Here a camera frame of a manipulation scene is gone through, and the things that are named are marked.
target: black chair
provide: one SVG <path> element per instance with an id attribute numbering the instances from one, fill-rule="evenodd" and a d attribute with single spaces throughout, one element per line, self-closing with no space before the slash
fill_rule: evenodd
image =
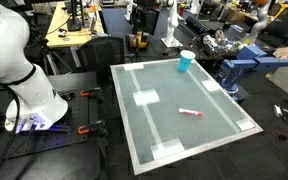
<path id="1" fill-rule="evenodd" d="M 124 43 L 118 37 L 96 37 L 78 50 L 77 55 L 81 67 L 77 72 L 94 71 L 97 75 L 97 83 L 107 82 L 111 76 L 110 65 L 124 64 Z"/>
<path id="2" fill-rule="evenodd" d="M 269 24 L 258 39 L 275 48 L 288 46 L 288 9 Z"/>
<path id="3" fill-rule="evenodd" d="M 120 110 L 116 103 L 117 97 L 110 66 L 125 63 L 123 38 L 109 36 L 94 38 L 83 44 L 77 50 L 77 55 L 81 67 L 76 71 L 96 72 L 97 83 L 103 90 L 104 99 L 100 98 L 98 101 L 102 105 L 99 106 L 99 117 L 107 120 L 119 119 Z"/>

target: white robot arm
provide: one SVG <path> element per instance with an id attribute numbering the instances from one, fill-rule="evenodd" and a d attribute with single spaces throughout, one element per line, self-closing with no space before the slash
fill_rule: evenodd
<path id="1" fill-rule="evenodd" d="M 182 46 L 182 44 L 174 37 L 175 28 L 177 28 L 178 26 L 177 0 L 163 0 L 162 2 L 163 4 L 166 4 L 168 6 L 169 17 L 167 19 L 168 26 L 167 26 L 166 37 L 162 38 L 161 40 L 164 42 L 164 44 L 167 47 Z"/>
<path id="2" fill-rule="evenodd" d="M 126 0 L 125 2 L 128 3 L 128 5 L 126 6 L 126 15 L 124 15 L 124 16 L 125 16 L 125 19 L 127 21 L 129 21 L 131 13 L 132 13 L 133 6 L 134 5 L 136 6 L 136 4 L 133 2 L 133 0 Z"/>
<path id="3" fill-rule="evenodd" d="M 250 34 L 246 35 L 242 39 L 242 43 L 244 45 L 253 45 L 255 43 L 255 40 L 257 39 L 258 33 L 264 28 L 266 28 L 267 14 L 270 4 L 271 0 L 267 0 L 266 4 L 262 4 L 261 8 L 257 10 L 258 22 L 253 25 Z"/>
<path id="4" fill-rule="evenodd" d="M 199 14 L 200 6 L 201 4 L 199 0 L 191 0 L 190 13 Z"/>
<path id="5" fill-rule="evenodd" d="M 20 130 L 30 130 L 33 123 L 37 123 L 36 130 L 47 130 L 65 115 L 68 104 L 57 94 L 43 70 L 25 58 L 28 38 L 26 21 L 0 5 L 0 83 L 18 95 Z M 12 101 L 6 112 L 8 131 L 15 126 L 16 112 L 16 103 Z"/>

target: blue cup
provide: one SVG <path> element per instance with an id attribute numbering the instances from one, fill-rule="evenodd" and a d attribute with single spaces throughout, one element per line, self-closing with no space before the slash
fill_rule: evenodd
<path id="1" fill-rule="evenodd" d="M 195 54 L 192 51 L 183 50 L 181 51 L 181 57 L 180 62 L 178 64 L 178 70 L 181 72 L 185 72 L 190 64 L 192 63 L 192 60 L 195 58 Z"/>

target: marker pen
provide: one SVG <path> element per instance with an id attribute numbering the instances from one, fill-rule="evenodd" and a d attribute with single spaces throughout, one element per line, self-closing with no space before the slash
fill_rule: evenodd
<path id="1" fill-rule="evenodd" d="M 188 110 L 188 109 L 183 109 L 183 108 L 179 108 L 178 112 L 182 113 L 182 114 L 190 114 L 190 115 L 195 115 L 195 116 L 203 116 L 204 113 L 203 112 L 199 112 L 199 111 L 192 111 L 192 110 Z"/>

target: wooden desk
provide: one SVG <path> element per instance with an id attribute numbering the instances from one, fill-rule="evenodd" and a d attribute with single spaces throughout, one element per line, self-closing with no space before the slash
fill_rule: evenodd
<path id="1" fill-rule="evenodd" d="M 66 21 L 70 17 L 69 14 L 67 14 L 64 10 L 62 10 L 62 7 L 65 7 L 64 2 L 58 2 L 56 5 L 55 12 L 53 14 L 52 22 L 48 28 L 46 39 L 48 40 L 47 46 L 49 48 L 61 48 L 61 47 L 70 47 L 71 53 L 75 62 L 76 67 L 80 67 L 81 63 L 77 56 L 76 50 L 78 49 L 78 46 L 81 46 L 82 44 L 86 43 L 87 41 L 92 39 L 91 32 L 89 31 L 89 27 L 84 27 L 80 31 L 75 32 L 67 32 L 66 37 L 58 37 L 58 30 L 57 29 L 65 29 L 67 30 Z M 97 14 L 97 20 L 94 29 L 104 34 L 104 30 L 102 27 L 102 23 L 100 20 L 100 16 Z M 56 53 L 56 52 L 48 52 L 47 54 L 47 60 L 52 68 L 52 71 L 54 75 L 60 74 L 56 64 L 53 61 L 52 55 L 57 57 L 62 63 L 68 67 L 68 65 L 65 63 L 63 59 Z"/>
<path id="2" fill-rule="evenodd" d="M 48 28 L 47 33 L 54 31 L 56 28 L 59 28 L 61 25 L 62 29 L 67 30 L 67 25 L 65 22 L 69 18 L 69 15 L 62 10 L 62 7 L 65 7 L 64 2 L 58 2 L 56 10 L 54 12 L 52 22 Z M 95 30 L 98 32 L 104 32 L 102 23 L 99 16 L 97 16 L 97 21 L 95 25 Z M 46 39 L 48 39 L 47 46 L 49 48 L 59 48 L 59 47 L 71 47 L 71 46 L 80 46 L 85 42 L 92 39 L 92 36 L 89 31 L 89 27 L 82 28 L 81 31 L 76 32 L 67 32 L 67 37 L 62 38 L 57 35 L 58 30 L 53 33 L 47 34 Z"/>

